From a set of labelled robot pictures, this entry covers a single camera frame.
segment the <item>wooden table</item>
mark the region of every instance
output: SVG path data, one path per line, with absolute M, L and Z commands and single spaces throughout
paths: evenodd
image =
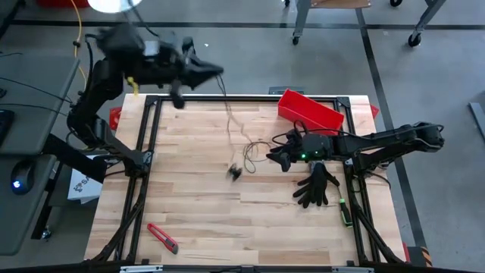
M 144 95 L 127 95 L 124 100 L 116 136 L 132 149 L 144 101 Z M 350 102 L 356 133 L 375 132 L 368 97 L 350 96 Z M 293 127 L 277 117 L 274 102 L 230 105 L 253 141 L 269 142 L 272 136 Z M 151 264 L 164 265 L 345 265 L 347 260 L 357 261 L 354 234 L 342 223 L 336 187 L 327 188 L 328 206 L 303 209 L 292 198 L 296 182 L 308 176 L 305 163 L 293 164 L 283 173 L 275 162 L 257 162 L 254 174 L 244 172 L 232 182 L 226 178 L 227 169 L 233 162 L 243 166 L 242 150 L 248 140 L 232 122 L 233 155 L 223 102 L 187 102 L 182 111 L 166 102 L 161 112 L 137 261 L 150 259 Z M 153 113 L 148 124 L 152 124 L 152 117 Z M 256 158 L 264 158 L 267 150 L 264 145 L 258 146 Z M 341 182 L 348 200 L 343 164 L 328 162 L 326 166 Z M 122 167 L 115 166 L 109 172 Z M 395 254 L 404 259 L 390 189 L 379 178 L 366 182 L 374 225 Z M 98 254 L 118 228 L 127 185 L 128 178 L 122 174 L 105 180 L 86 259 Z M 147 231 L 148 223 L 156 224 L 179 243 L 177 255 Z M 130 237 L 128 232 L 125 255 Z M 363 227 L 362 237 L 366 254 L 371 257 Z

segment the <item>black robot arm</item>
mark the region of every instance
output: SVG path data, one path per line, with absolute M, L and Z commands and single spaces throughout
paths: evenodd
M 133 88 L 168 84 L 174 106 L 183 108 L 185 102 L 179 92 L 181 86 L 194 89 L 224 70 L 200 61 L 191 38 L 184 39 L 182 53 L 179 53 L 172 42 L 143 42 L 130 24 L 121 24 L 89 37 L 96 39 L 106 58 L 95 63 L 86 90 L 72 105 L 67 126 L 90 149 L 105 149 L 119 158 L 125 165 L 127 176 L 141 177 L 147 171 L 151 152 L 126 147 L 114 136 L 108 123 L 96 114 L 98 110 L 106 101 L 117 98 L 123 92 L 125 79 Z M 82 167 L 78 170 L 90 175 L 89 170 L 84 171 Z
M 443 126 L 424 122 L 366 136 L 325 136 L 308 131 L 304 124 L 302 126 L 305 135 L 302 136 L 297 129 L 289 131 L 286 133 L 287 142 L 266 155 L 278 162 L 282 171 L 288 171 L 291 163 L 297 161 L 344 162 L 351 159 L 355 174 L 360 174 L 413 151 L 436 152 L 444 144 L 440 133 Z M 362 153 L 372 149 L 379 150 Z

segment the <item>gray floor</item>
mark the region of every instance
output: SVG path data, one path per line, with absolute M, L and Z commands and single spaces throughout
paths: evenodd
M 259 22 L 294 21 L 296 9 L 284 11 L 280 0 L 147 0 L 139 10 L 147 21 L 162 22 Z M 405 2 L 392 9 L 387 0 L 374 0 L 364 10 L 368 24 L 415 24 L 425 9 L 424 1 Z M 448 0 L 432 24 L 485 24 L 485 2 Z M 83 11 L 83 19 L 120 20 Z M 71 10 L 39 10 L 30 5 L 22 19 L 75 20 Z M 356 24 L 355 12 L 310 11 L 309 23 Z M 225 68 L 228 93 L 265 94 L 270 86 L 305 86 L 311 94 L 367 95 L 379 106 L 359 30 L 305 30 L 298 46 L 291 44 L 291 29 L 175 28 L 180 38 L 193 36 L 201 59 Z M 93 33 L 96 28 L 85 28 Z M 154 29 L 166 33 L 169 29 Z M 150 39 L 140 29 L 144 38 Z M 404 159 L 424 235 L 435 266 L 473 271 L 485 269 L 485 142 L 467 107 L 470 101 L 485 102 L 485 31 L 426 31 L 423 43 L 410 49 L 409 31 L 369 30 L 390 114 L 395 126 L 417 121 L 445 125 L 445 147 L 437 154 L 414 153 Z M 0 42 L 4 52 L 71 55 L 76 27 L 12 26 Z M 95 50 L 95 58 L 101 55 Z M 80 58 L 87 66 L 87 52 Z M 71 97 L 83 87 L 80 75 Z M 154 87 L 143 92 L 157 92 Z M 218 93 L 215 82 L 195 93 Z M 119 106 L 115 99 L 100 111 Z M 384 130 L 382 117 L 376 120 Z M 59 118 L 55 133 L 65 135 L 65 119 Z M 388 172 L 402 239 L 414 241 L 396 173 Z M 0 258 L 0 268 L 76 262 L 83 258 L 93 209 L 69 206 L 52 217 L 56 233 L 49 242 L 26 240 L 14 257 Z

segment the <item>lamp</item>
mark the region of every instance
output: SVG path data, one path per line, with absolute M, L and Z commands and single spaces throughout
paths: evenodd
M 142 0 L 131 0 L 133 6 L 138 5 Z M 130 0 L 88 0 L 91 8 L 102 12 L 114 14 L 131 9 Z

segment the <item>black glove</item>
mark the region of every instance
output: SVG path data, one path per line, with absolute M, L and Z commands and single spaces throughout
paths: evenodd
M 315 163 L 313 172 L 310 177 L 298 182 L 298 186 L 304 186 L 297 190 L 293 197 L 303 197 L 298 200 L 299 205 L 303 205 L 303 208 L 308 208 L 310 202 L 317 203 L 317 206 L 321 206 L 321 203 L 328 205 L 327 196 L 325 196 L 325 190 L 327 189 L 328 181 L 335 184 L 335 186 L 340 186 L 339 181 L 330 174 L 323 162 Z

